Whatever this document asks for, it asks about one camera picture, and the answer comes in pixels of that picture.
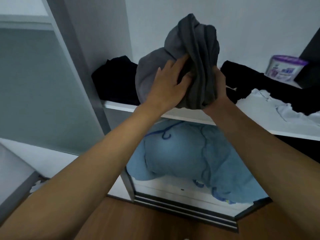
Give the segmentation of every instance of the person's right arm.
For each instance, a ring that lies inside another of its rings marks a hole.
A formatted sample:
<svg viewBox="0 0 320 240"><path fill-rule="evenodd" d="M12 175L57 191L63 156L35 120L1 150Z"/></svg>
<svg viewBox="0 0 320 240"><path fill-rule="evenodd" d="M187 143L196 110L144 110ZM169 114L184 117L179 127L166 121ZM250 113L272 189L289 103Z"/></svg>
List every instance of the person's right arm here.
<svg viewBox="0 0 320 240"><path fill-rule="evenodd" d="M226 96L214 68L218 99L203 111L223 131L258 183L299 226L320 237L320 164L270 134Z"/></svg>

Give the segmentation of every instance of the brown floor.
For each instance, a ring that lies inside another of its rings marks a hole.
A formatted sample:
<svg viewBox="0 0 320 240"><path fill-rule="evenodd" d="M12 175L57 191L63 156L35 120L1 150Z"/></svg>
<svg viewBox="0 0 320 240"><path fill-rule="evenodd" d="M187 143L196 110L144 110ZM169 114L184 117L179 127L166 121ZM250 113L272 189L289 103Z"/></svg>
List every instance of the brown floor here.
<svg viewBox="0 0 320 240"><path fill-rule="evenodd" d="M243 218L238 224L239 234L107 197L75 240L309 239L275 203Z"/></svg>

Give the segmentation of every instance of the gray clothing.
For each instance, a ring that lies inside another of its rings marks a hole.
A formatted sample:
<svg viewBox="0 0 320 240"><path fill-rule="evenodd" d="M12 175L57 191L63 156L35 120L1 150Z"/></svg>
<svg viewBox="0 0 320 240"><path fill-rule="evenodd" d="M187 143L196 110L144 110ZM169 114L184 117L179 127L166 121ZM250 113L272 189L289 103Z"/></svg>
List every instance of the gray clothing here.
<svg viewBox="0 0 320 240"><path fill-rule="evenodd" d="M189 71L193 80L177 108L203 109L217 97L215 75L219 54L216 29L200 24L193 14L179 21L168 34L164 47L154 50L139 60L135 77L139 101L143 103L151 89L158 67L164 68L167 60L177 60L188 53L190 59L180 72L178 83Z"/></svg>

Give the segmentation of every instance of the forearm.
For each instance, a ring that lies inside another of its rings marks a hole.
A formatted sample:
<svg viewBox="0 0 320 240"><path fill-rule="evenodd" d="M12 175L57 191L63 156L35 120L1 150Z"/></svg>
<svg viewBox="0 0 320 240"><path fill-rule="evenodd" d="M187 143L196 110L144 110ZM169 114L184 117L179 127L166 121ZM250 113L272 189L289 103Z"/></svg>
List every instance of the forearm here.
<svg viewBox="0 0 320 240"><path fill-rule="evenodd" d="M247 117L229 99L209 114L266 193L309 233L320 232L320 165Z"/></svg>
<svg viewBox="0 0 320 240"><path fill-rule="evenodd" d="M160 117L143 104L20 206L0 228L3 239L62 239L109 192L143 136Z"/></svg>

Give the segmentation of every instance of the person's left hand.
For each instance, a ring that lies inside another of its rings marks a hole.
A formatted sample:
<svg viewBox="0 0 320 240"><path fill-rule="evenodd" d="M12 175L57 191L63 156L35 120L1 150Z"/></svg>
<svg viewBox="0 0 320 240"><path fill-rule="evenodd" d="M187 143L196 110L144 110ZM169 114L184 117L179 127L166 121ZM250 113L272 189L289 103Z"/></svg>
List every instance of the person's left hand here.
<svg viewBox="0 0 320 240"><path fill-rule="evenodd" d="M162 70L158 68L145 104L157 109L161 115L176 107L186 94L192 78L187 73L179 84L177 81L188 58L189 55L186 54L176 62L168 60Z"/></svg>

